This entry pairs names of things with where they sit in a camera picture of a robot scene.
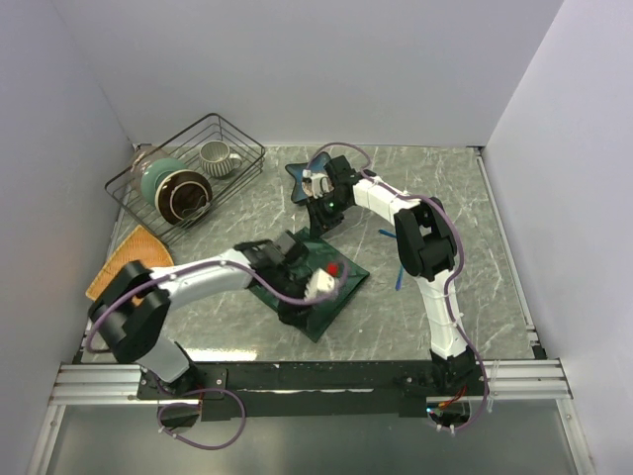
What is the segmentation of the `dark green cloth napkin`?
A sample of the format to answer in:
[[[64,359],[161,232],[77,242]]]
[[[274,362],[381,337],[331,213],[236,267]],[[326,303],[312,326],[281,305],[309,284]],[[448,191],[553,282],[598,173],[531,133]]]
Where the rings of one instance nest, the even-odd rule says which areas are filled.
[[[369,272],[306,228],[241,251],[260,280],[249,285],[279,321],[316,342],[369,277]]]

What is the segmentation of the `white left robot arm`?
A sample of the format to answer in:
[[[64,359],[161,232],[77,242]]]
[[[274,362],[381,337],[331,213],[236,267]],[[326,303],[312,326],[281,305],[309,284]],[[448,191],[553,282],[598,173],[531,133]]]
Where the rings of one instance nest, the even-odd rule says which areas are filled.
[[[212,295],[257,286],[299,303],[306,286],[297,282],[291,266],[307,256],[308,248],[283,232],[275,240],[242,242],[188,264],[148,268],[132,261],[91,306],[86,350],[99,351],[93,346],[99,336],[117,362],[138,364],[157,376],[171,396],[186,397],[197,375],[186,351],[162,335],[168,315]]]

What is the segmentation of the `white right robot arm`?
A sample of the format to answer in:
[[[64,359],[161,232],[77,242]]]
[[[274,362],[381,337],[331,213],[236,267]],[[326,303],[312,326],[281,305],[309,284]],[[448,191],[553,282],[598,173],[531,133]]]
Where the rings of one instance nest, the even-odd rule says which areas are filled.
[[[467,382],[467,371],[460,362],[448,359],[467,350],[451,282],[460,247],[441,204],[406,195],[375,174],[357,171],[343,155],[327,161],[322,171],[304,169],[301,185],[307,195],[313,238],[337,227],[344,212],[353,206],[394,227],[401,266],[414,278],[422,295],[431,331],[431,354],[446,360],[433,369],[433,384],[443,394],[458,392]]]

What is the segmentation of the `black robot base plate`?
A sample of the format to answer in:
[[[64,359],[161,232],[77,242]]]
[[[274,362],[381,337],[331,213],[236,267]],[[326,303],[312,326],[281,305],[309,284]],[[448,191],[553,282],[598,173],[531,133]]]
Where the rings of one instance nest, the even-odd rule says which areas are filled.
[[[200,362],[171,390],[143,374],[143,402],[191,403],[204,422],[250,418],[396,414],[423,418],[430,398],[485,393],[480,365],[431,360]]]

